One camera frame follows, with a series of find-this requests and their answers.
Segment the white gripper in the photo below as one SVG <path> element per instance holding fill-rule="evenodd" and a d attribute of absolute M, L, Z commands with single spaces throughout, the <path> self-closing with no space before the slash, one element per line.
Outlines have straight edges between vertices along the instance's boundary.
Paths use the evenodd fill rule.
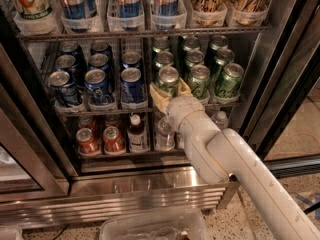
<path fill-rule="evenodd" d="M 204 110 L 201 102 L 191 96 L 191 89 L 182 78 L 179 78 L 178 97 L 172 99 L 171 94 L 160 89 L 154 82 L 150 84 L 150 95 L 153 99 L 153 104 L 161 112 L 167 113 L 173 120 L 175 130 L 179 129 L 180 124 L 187 116 Z"/>

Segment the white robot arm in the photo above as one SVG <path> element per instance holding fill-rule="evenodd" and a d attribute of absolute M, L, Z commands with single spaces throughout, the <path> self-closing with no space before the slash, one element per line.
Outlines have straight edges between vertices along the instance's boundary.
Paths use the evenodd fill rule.
<path fill-rule="evenodd" d="M 234 130 L 221 130 L 184 82 L 173 97 L 150 85 L 154 105 L 183 138 L 184 152 L 209 185 L 235 175 L 277 240 L 320 240 L 320 231 Z"/>

